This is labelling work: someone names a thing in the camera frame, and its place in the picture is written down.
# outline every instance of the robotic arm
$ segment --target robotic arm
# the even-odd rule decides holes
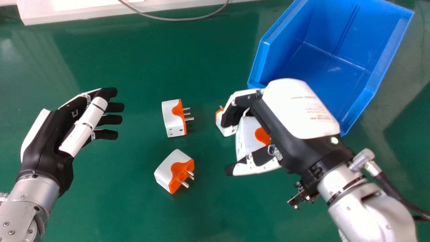
[[[215,120],[224,136],[236,134],[237,163],[226,167],[227,175],[283,167],[301,178],[288,203],[298,209],[322,196],[342,241],[417,240],[413,218],[398,196],[360,172],[383,175],[373,153],[355,155],[344,146],[339,123],[305,82],[285,78],[265,89],[235,92]],[[258,134],[260,128],[268,139]]]
[[[82,93],[55,111],[43,109],[21,147],[21,169],[10,194],[0,193],[0,241],[33,242],[45,235],[55,202],[73,181],[72,162],[92,140],[116,140],[104,124],[120,124],[122,103],[111,102],[116,88]]]

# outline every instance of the plug adapter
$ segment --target plug adapter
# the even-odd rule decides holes
[[[189,117],[191,113],[184,111],[190,110],[190,108],[184,108],[182,106],[182,100],[175,99],[162,102],[161,109],[163,111],[163,120],[167,137],[171,138],[187,135],[186,122],[194,120],[194,117]]]
[[[187,178],[194,180],[194,160],[179,149],[174,150],[154,172],[155,180],[170,194],[175,193]]]

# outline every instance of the green table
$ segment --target green table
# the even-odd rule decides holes
[[[0,191],[9,192],[21,143],[42,108],[74,95],[117,87],[126,105],[116,142],[85,147],[74,183],[54,209],[50,241],[339,241],[322,199],[299,212],[287,205],[298,177],[283,170],[226,177],[234,137],[223,138],[214,112],[246,88],[261,36],[292,1],[231,4],[197,22],[138,15],[25,27],[0,9]],[[384,81],[345,142],[368,147],[401,192],[430,210],[430,3],[415,11]],[[199,15],[216,7],[158,13]],[[189,135],[167,139],[161,102],[182,98],[196,118]],[[190,188],[168,194],[153,172],[174,149],[196,161]],[[418,236],[430,239],[427,224]]]

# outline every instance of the plug pin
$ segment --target plug pin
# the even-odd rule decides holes
[[[186,188],[190,187],[190,185],[189,185],[188,183],[184,182],[183,180],[179,180],[179,182],[180,182],[183,186],[185,186]]]

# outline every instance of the blue plastic bin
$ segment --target blue plastic bin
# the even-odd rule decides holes
[[[304,80],[345,135],[376,94],[413,14],[383,0],[296,0],[262,37],[248,87]]]

